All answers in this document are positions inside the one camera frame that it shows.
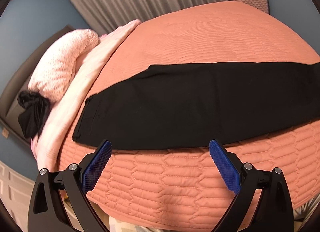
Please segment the pink dotted pillow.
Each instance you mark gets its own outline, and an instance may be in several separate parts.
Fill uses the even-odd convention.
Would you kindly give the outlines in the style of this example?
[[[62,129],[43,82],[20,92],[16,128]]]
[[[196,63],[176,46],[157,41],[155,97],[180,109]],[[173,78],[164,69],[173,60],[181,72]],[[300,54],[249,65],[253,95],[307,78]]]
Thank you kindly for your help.
[[[56,40],[43,54],[28,83],[30,92],[50,102],[60,101],[75,76],[78,57],[99,42],[91,29],[76,29]]]

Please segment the light pink folded blanket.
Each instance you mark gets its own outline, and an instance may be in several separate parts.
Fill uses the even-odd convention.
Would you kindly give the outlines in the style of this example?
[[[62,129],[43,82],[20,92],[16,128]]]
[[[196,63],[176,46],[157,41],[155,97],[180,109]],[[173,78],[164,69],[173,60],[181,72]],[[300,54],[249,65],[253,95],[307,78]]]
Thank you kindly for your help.
[[[98,44],[81,54],[76,61],[75,76],[60,101],[52,109],[40,135],[32,139],[32,150],[39,170],[55,170],[57,155],[64,137],[71,126],[93,82],[108,62],[112,53],[140,24],[133,20],[118,27],[110,34],[99,36]]]

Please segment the dark grey bed headboard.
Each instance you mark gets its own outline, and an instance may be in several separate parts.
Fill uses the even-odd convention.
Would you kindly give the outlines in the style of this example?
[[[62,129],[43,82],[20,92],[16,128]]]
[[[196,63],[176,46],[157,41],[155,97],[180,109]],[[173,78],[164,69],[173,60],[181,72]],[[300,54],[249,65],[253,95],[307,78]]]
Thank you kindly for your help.
[[[24,137],[18,123],[18,116],[24,111],[17,102],[18,94],[27,89],[30,77],[45,51],[57,39],[73,30],[74,28],[72,26],[67,25],[44,41],[37,49],[35,49],[35,51],[33,51],[33,53],[31,53],[27,60],[21,64],[1,94],[1,124],[22,144],[28,146],[30,140]]]

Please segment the black crumpled garment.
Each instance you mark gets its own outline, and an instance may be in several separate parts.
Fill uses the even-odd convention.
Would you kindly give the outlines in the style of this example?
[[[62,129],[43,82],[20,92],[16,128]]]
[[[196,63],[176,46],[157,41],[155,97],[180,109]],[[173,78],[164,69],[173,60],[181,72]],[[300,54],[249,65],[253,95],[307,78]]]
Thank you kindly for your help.
[[[24,137],[40,135],[51,110],[50,100],[36,92],[21,91],[17,102],[24,109],[18,116]]]

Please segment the salmon quilted bedspread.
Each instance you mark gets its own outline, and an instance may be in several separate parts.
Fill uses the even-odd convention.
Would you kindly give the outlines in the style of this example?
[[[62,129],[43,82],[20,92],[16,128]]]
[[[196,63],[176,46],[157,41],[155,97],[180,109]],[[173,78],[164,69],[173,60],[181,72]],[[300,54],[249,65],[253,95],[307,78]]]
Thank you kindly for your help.
[[[204,4],[139,25],[111,55],[61,144],[58,170],[103,140],[111,159],[89,200],[143,227],[210,231],[234,193],[209,154],[218,140],[283,170],[294,209],[319,195],[319,55],[246,4]]]

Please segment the black pants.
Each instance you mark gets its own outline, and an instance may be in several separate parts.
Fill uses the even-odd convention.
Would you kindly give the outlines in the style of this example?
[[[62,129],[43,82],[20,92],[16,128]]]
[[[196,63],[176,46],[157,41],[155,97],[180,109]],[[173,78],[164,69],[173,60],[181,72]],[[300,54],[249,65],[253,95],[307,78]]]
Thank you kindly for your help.
[[[319,117],[319,64],[152,65],[90,96],[73,132],[116,150],[231,144]]]

